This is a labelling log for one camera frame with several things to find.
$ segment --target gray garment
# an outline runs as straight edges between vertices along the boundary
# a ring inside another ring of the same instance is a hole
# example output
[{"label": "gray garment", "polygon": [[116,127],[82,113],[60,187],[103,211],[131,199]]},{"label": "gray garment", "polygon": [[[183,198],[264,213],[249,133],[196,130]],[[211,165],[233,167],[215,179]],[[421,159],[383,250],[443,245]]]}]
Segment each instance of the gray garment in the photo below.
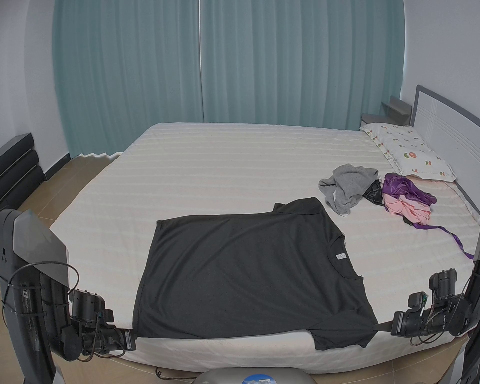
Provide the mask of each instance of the gray garment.
[{"label": "gray garment", "polygon": [[377,179],[378,170],[344,164],[334,169],[333,175],[318,182],[326,203],[339,215],[348,216],[350,208],[358,204],[362,195]]}]

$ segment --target blue sticker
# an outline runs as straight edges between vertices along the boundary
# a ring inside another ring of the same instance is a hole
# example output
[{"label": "blue sticker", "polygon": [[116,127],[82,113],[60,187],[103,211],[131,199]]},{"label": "blue sticker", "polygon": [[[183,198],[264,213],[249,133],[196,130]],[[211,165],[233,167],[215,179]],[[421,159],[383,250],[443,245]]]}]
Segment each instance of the blue sticker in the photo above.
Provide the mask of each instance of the blue sticker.
[{"label": "blue sticker", "polygon": [[242,384],[276,384],[276,382],[273,377],[260,373],[247,377]]}]

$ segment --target bed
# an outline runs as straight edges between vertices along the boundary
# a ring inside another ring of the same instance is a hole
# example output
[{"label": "bed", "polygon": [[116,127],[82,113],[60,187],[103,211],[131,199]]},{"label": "bed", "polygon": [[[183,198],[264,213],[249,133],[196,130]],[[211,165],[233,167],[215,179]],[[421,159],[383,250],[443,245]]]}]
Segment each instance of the bed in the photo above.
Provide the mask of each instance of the bed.
[{"label": "bed", "polygon": [[[470,169],[480,165],[480,122],[465,117],[456,107],[419,88],[413,113],[415,128],[450,162],[464,192],[443,181],[415,179],[415,183],[438,199],[430,224],[456,233],[465,250],[473,253],[480,231],[474,204],[479,205],[480,192],[475,187],[478,179],[472,181],[463,164],[476,160]],[[460,126],[452,129],[449,122]],[[439,132],[446,135],[446,144],[431,138]],[[452,155],[460,145],[468,148],[467,160],[456,152]],[[157,124],[86,185],[51,230],[67,246],[70,263],[80,273],[79,288],[102,295],[114,311],[115,324],[131,327],[156,220],[265,212],[275,202],[311,196],[324,202],[318,180],[328,178],[345,163],[376,168],[381,175],[392,172],[381,151],[360,131]],[[441,230],[417,230],[365,199],[348,217],[326,209],[346,236],[351,262],[357,274],[364,276],[367,297],[379,322],[391,320],[397,310],[406,310],[410,293],[429,292],[431,274],[454,267],[457,292],[470,275],[472,261]],[[365,349],[350,346],[319,351],[310,333],[301,330],[230,339],[139,338],[137,350],[124,358],[195,372],[231,366],[289,366],[324,373],[378,364],[452,339],[444,334],[433,344],[412,347],[409,339],[378,332]]]}]

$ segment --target teal curtain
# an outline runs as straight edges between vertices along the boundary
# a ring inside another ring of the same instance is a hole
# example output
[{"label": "teal curtain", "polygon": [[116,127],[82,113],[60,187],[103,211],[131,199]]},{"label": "teal curtain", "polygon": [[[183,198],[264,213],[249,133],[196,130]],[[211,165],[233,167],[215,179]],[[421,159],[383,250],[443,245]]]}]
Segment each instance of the teal curtain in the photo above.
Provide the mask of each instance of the teal curtain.
[{"label": "teal curtain", "polygon": [[55,87],[71,156],[203,121],[198,0],[57,0]]},{"label": "teal curtain", "polygon": [[204,120],[357,130],[399,96],[403,0],[201,0]]}]

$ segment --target wall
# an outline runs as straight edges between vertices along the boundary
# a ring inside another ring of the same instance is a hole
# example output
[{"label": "wall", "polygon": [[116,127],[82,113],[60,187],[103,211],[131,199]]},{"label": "wall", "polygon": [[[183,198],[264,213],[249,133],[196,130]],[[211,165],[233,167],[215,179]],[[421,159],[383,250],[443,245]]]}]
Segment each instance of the wall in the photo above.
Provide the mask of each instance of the wall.
[{"label": "wall", "polygon": [[400,98],[413,106],[421,84],[480,117],[480,1],[404,0],[404,5]]},{"label": "wall", "polygon": [[0,1],[0,146],[31,132],[44,172],[68,153],[53,82],[54,5]]}]

